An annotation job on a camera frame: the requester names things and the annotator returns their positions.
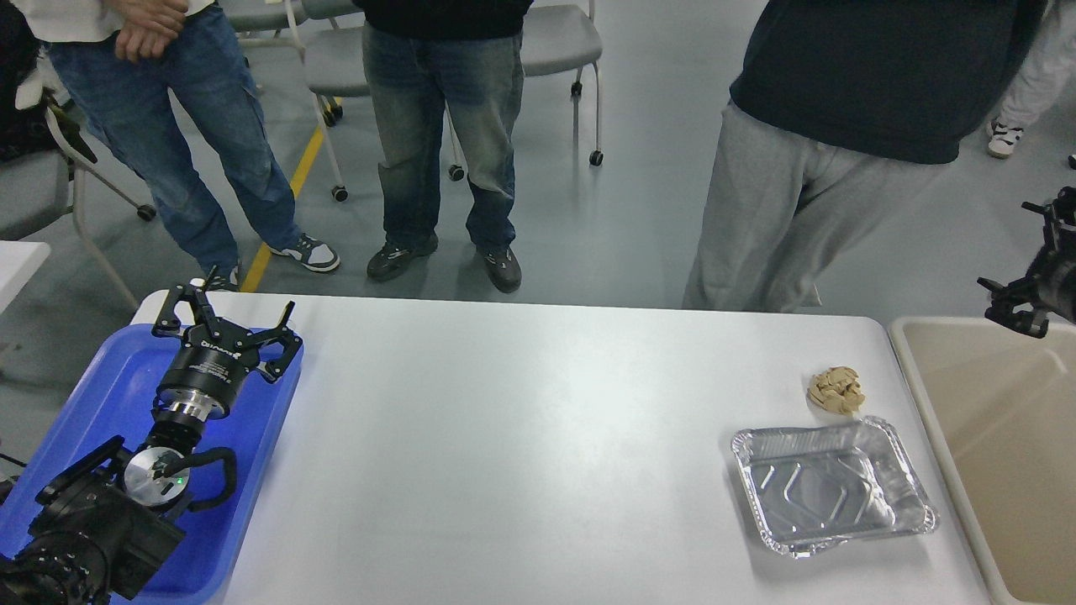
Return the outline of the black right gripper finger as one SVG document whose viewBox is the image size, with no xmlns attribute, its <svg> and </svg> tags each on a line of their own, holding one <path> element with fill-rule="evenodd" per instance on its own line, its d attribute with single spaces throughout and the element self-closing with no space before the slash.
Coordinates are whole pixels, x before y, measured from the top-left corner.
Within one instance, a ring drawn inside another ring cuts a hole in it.
<svg viewBox="0 0 1076 605">
<path fill-rule="evenodd" d="M 1022 209 L 1044 219 L 1044 248 L 1059 253 L 1075 249 L 1075 188 L 1062 187 L 1053 199 L 1044 203 L 1024 202 Z"/>
<path fill-rule="evenodd" d="M 1019 278 L 1007 286 L 988 278 L 979 278 L 977 283 L 990 294 L 990 302 L 983 311 L 987 320 L 1035 339 L 1046 336 L 1049 318 L 1033 278 Z"/>
</svg>

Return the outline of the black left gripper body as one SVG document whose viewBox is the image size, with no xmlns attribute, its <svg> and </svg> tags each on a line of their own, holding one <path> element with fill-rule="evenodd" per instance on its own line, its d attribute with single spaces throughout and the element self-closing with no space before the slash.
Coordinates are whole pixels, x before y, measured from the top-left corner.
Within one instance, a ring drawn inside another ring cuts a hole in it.
<svg viewBox="0 0 1076 605">
<path fill-rule="evenodd" d="M 230 416 L 247 375 L 259 364 L 254 333 L 235 324 L 218 328 L 192 325 L 181 337 L 176 357 L 157 386 L 159 409 L 194 418 Z"/>
</svg>

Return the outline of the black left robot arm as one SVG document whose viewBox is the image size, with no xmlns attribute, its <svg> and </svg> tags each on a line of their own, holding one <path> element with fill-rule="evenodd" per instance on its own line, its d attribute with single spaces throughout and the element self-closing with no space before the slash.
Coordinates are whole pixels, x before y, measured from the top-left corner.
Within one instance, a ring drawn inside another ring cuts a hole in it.
<svg viewBox="0 0 1076 605">
<path fill-rule="evenodd" d="M 3 504 L 4 604 L 193 604 L 237 555 L 297 386 L 288 324 L 200 286 L 112 336 Z"/>
</svg>

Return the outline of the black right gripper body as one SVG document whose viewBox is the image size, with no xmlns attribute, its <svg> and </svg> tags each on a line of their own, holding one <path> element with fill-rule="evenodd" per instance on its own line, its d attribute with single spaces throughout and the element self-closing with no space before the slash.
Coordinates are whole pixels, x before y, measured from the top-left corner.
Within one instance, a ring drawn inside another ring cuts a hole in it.
<svg viewBox="0 0 1076 605">
<path fill-rule="evenodd" d="M 1073 249 L 1040 247 L 1032 262 L 1032 306 L 1075 322 Z"/>
</svg>

